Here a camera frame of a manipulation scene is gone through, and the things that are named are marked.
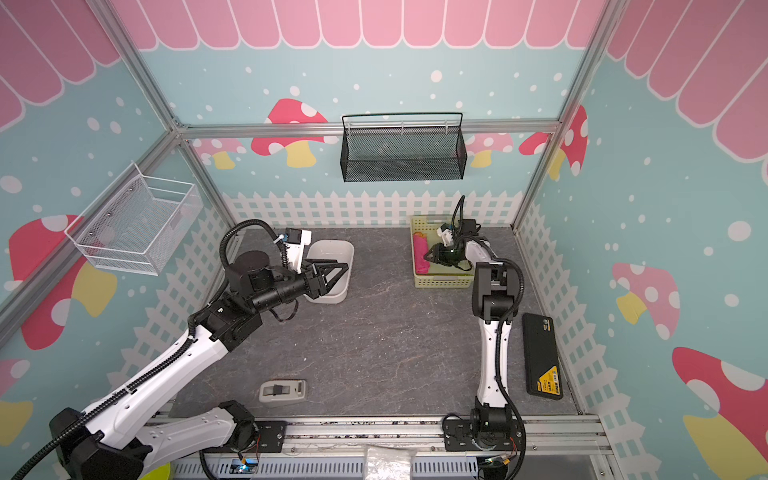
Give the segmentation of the green perforated plastic basket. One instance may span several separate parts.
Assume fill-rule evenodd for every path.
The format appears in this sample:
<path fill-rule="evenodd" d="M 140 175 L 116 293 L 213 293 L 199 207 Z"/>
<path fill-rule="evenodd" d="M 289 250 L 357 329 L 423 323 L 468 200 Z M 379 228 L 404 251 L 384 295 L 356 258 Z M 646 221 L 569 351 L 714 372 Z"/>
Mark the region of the green perforated plastic basket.
<path fill-rule="evenodd" d="M 414 271 L 414 255 L 412 235 L 416 232 L 423 233 L 428 244 L 431 247 L 436 243 L 442 243 L 439 239 L 436 229 L 443 223 L 450 220 L 449 215 L 413 215 L 409 218 L 410 240 L 412 250 L 412 272 L 414 286 L 418 289 L 458 289 L 467 288 L 471 285 L 474 278 L 474 271 L 464 271 L 452 266 L 443 266 L 430 263 L 430 270 L 427 275 L 417 275 Z"/>

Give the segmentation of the white plastic tub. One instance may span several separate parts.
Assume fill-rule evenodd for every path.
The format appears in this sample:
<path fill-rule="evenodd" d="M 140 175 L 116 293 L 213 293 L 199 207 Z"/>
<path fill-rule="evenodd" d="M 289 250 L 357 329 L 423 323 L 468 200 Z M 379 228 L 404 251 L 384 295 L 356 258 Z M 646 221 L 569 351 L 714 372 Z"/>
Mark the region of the white plastic tub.
<path fill-rule="evenodd" d="M 319 261 L 319 266 L 326 269 L 327 280 L 337 279 L 327 294 L 317 299 L 308 297 L 310 303 L 339 304 L 346 299 L 354 253 L 353 244 L 345 240 L 318 240 L 310 246 L 307 260 Z"/>

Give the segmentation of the pink paper napkin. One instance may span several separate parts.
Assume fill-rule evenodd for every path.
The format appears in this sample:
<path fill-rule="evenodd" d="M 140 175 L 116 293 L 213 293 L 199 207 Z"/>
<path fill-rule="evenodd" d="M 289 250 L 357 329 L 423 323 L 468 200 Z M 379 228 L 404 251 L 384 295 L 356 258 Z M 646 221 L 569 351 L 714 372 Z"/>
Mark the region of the pink paper napkin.
<path fill-rule="evenodd" d="M 421 232 L 416 232 L 412 235 L 413 240 L 413 255 L 414 255 L 414 271 L 417 275 L 427 275 L 430 270 L 430 262 L 425 259 L 428 254 L 430 246 L 426 236 Z"/>

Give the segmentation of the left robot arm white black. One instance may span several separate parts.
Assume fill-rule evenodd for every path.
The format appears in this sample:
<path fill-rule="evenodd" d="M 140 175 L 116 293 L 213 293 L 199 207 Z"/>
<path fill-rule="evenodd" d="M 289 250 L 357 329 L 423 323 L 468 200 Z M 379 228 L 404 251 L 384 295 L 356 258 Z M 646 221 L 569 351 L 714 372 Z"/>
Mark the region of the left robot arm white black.
<path fill-rule="evenodd" d="M 264 312 L 329 294 L 349 271 L 346 262 L 307 259 L 308 230 L 278 234 L 261 219 L 230 228 L 219 244 L 224 279 L 187 318 L 185 333 L 154 361 L 101 401 L 65 408 L 49 423 L 51 440 L 14 476 L 25 478 L 48 455 L 73 479 L 139 479 L 157 467 L 207 448 L 253 448 L 260 430 L 241 403 L 153 428 L 148 420 L 208 367 L 235 350 L 262 324 Z"/>

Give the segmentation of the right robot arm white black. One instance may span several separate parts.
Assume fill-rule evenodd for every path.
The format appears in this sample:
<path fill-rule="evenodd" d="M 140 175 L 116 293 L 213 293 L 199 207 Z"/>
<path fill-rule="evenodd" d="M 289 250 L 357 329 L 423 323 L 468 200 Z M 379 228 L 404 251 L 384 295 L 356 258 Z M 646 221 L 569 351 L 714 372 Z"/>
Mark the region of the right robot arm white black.
<path fill-rule="evenodd" d="M 505 386 L 508 340 L 525 289 L 522 269 L 496 254 L 481 226 L 464 216 L 465 198 L 456 203 L 449 222 L 437 230 L 438 241 L 423 260 L 473 274 L 471 310 L 482 334 L 480 382 L 467 419 L 459 416 L 445 429 L 447 445 L 479 451 L 518 450 L 525 426 Z"/>

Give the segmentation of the black flat box yellow label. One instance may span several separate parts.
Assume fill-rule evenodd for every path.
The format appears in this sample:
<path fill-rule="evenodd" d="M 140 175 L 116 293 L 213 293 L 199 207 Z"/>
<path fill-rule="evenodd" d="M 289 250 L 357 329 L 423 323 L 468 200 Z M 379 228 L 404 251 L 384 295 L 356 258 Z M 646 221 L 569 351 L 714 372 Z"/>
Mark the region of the black flat box yellow label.
<path fill-rule="evenodd" d="M 552 400 L 562 399 L 554 321 L 543 315 L 524 313 L 522 331 L 527 393 Z"/>

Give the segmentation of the clear plastic bag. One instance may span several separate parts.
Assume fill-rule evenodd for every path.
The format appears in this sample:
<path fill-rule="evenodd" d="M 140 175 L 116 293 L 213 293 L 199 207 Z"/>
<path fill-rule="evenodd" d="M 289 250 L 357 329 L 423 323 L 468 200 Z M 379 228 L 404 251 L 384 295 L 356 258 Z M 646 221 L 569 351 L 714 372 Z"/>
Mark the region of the clear plastic bag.
<path fill-rule="evenodd" d="M 368 446 L 364 480 L 411 480 L 415 453 L 408 449 Z"/>

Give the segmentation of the lime green bowl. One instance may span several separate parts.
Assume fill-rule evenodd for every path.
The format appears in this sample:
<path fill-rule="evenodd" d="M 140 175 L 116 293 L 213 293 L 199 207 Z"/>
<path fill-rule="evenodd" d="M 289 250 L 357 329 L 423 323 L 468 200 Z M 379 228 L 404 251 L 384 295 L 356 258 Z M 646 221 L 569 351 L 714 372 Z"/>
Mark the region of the lime green bowl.
<path fill-rule="evenodd" d="M 172 479 L 173 479 L 173 470 L 170 463 L 166 463 L 164 465 L 156 467 L 140 478 L 140 480 L 172 480 Z"/>

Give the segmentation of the grey switch box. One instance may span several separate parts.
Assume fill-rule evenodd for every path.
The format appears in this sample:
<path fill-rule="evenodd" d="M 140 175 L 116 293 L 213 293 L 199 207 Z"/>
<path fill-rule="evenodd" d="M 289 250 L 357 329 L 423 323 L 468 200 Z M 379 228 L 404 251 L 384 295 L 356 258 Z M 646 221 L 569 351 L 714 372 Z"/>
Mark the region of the grey switch box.
<path fill-rule="evenodd" d="M 306 400 L 307 383 L 302 379 L 276 379 L 264 382 L 259 402 L 265 405 L 291 405 Z"/>

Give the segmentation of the black mesh wall basket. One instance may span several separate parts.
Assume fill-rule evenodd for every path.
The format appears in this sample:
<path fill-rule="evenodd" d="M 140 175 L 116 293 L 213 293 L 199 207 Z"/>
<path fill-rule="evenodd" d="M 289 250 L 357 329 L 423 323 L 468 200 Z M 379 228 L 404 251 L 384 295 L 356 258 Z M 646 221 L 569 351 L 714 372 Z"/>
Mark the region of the black mesh wall basket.
<path fill-rule="evenodd" d="M 348 114 L 340 167 L 346 182 L 461 180 L 468 152 L 461 112 Z"/>

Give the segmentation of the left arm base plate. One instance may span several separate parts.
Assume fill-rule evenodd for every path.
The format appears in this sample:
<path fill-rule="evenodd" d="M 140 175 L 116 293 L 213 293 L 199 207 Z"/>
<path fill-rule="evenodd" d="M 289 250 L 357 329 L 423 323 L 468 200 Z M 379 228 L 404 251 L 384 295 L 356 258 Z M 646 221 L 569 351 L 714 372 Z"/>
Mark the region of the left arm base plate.
<path fill-rule="evenodd" d="M 288 423 L 278 420 L 258 420 L 248 424 L 241 432 L 237 452 L 281 453 L 286 439 Z"/>

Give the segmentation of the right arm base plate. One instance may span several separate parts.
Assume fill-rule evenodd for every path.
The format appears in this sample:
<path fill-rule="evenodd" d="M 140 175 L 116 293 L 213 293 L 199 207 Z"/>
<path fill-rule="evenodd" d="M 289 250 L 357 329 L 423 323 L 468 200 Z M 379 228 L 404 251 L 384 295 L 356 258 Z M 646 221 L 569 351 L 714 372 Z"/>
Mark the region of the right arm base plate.
<path fill-rule="evenodd" d="M 478 430 L 469 419 L 449 416 L 442 421 L 444 449 L 448 452 L 512 452 L 526 447 L 517 422 L 506 424 L 501 430 Z"/>

